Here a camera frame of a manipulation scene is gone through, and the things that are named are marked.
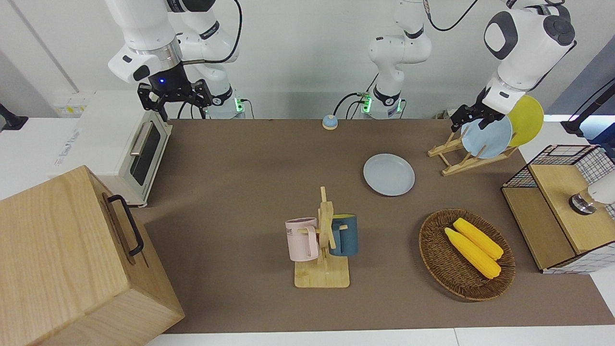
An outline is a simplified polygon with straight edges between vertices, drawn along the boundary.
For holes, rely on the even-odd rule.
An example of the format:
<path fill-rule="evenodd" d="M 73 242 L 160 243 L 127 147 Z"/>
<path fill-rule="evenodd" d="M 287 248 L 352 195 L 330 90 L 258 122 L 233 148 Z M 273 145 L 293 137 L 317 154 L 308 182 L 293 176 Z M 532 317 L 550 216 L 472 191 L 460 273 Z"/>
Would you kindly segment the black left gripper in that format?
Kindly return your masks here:
<path fill-rule="evenodd" d="M 504 114 L 488 107 L 483 102 L 489 91 L 489 88 L 483 88 L 478 94 L 474 105 L 468 106 L 463 104 L 453 112 L 450 116 L 450 120 L 452 121 L 451 130 L 453 133 L 459 131 L 464 124 L 468 124 L 472 121 L 479 120 L 478 127 L 480 130 L 483 130 L 489 124 L 504 118 Z"/>

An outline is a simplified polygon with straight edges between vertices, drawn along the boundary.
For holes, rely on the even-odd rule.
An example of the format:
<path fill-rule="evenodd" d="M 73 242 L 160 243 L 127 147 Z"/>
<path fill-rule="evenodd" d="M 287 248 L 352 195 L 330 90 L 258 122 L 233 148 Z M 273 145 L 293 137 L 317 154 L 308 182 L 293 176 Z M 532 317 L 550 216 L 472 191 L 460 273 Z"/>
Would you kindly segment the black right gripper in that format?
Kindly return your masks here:
<path fill-rule="evenodd" d="M 189 101 L 199 108 L 213 104 L 213 96 L 205 79 L 190 83 L 183 62 L 171 69 L 148 76 L 147 83 L 139 83 L 137 95 L 146 111 L 156 112 L 163 122 L 168 121 L 166 101 Z"/>

